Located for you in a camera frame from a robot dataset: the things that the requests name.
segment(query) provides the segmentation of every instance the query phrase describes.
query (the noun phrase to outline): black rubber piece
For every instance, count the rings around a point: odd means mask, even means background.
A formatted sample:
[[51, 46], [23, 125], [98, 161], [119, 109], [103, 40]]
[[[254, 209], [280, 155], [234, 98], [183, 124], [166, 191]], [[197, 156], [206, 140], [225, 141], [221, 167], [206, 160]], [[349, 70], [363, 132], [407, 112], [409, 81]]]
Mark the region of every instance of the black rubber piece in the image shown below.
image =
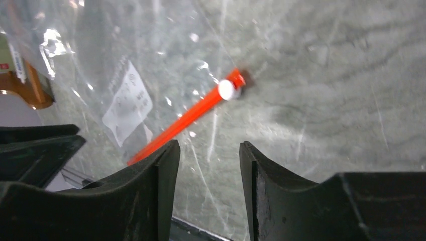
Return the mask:
[[214, 235], [184, 220], [172, 217], [169, 241], [232, 241], [230, 239]]
[[167, 241], [179, 157], [170, 141], [80, 190], [0, 182], [0, 240]]
[[426, 240], [426, 173], [338, 173], [317, 184], [240, 145], [251, 241]]
[[0, 127], [0, 181], [46, 187], [84, 145], [75, 125]]

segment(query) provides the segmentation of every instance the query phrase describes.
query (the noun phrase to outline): red label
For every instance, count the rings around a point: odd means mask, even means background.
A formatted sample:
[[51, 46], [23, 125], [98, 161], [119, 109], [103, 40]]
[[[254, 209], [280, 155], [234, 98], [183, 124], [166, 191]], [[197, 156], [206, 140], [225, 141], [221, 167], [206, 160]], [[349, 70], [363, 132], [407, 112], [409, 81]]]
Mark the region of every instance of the red label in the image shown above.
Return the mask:
[[9, 64], [0, 64], [0, 69], [9, 69]]

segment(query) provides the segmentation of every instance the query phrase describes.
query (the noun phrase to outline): paper label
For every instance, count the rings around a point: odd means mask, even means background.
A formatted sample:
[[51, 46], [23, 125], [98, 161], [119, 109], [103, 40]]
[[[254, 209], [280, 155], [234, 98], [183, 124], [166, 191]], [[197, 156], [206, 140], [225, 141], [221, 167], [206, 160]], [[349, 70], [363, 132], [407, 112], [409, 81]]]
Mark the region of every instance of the paper label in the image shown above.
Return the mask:
[[16, 76], [23, 82], [27, 78], [27, 75], [25, 74], [24, 63], [22, 62], [21, 55], [10, 43], [9, 48], [11, 50], [12, 60], [16, 69]]
[[129, 69], [102, 122], [111, 129], [121, 147], [124, 140], [144, 121], [152, 106], [141, 76], [129, 61]]

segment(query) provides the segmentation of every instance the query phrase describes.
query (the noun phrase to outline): orange pen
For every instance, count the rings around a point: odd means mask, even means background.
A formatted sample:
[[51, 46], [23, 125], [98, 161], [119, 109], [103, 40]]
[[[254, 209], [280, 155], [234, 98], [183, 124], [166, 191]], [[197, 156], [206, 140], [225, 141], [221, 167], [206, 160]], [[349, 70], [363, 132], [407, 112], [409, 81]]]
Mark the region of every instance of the orange pen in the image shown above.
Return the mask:
[[[235, 90], [241, 90], [246, 82], [242, 77], [238, 69], [234, 69], [230, 75], [226, 78], [226, 84], [232, 84]], [[132, 157], [127, 165], [131, 165], [145, 157], [149, 156], [155, 150], [160, 148], [162, 145], [166, 144], [169, 140], [179, 134], [182, 130], [200, 118], [202, 115], [207, 113], [212, 109], [216, 104], [218, 104], [223, 99], [228, 99], [228, 92], [225, 93], [226, 97], [223, 97], [223, 91], [219, 93], [219, 86], [216, 86], [210, 93], [208, 93], [204, 99], [196, 103], [192, 108], [190, 108], [181, 118], [175, 121], [169, 128], [167, 128], [163, 133], [157, 136], [153, 141], [148, 143], [143, 149], [141, 149], [134, 157]]]

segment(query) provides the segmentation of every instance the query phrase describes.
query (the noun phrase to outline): white label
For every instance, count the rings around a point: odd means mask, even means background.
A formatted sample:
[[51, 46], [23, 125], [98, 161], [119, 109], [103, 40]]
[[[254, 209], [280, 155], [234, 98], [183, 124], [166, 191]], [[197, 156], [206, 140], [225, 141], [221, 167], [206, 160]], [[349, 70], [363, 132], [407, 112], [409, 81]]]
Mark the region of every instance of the white label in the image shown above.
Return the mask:
[[13, 45], [10, 43], [9, 43], [9, 48], [11, 50], [12, 60], [14, 62], [15, 69], [16, 69], [16, 76], [18, 77], [18, 79], [21, 80], [22, 83], [25, 83], [25, 79], [27, 78], [27, 75], [25, 74], [24, 64], [22, 62], [21, 55], [18, 51], [15, 50]]
[[152, 100], [148, 91], [141, 76], [129, 61], [129, 69], [102, 122], [111, 129], [121, 147], [151, 110]]

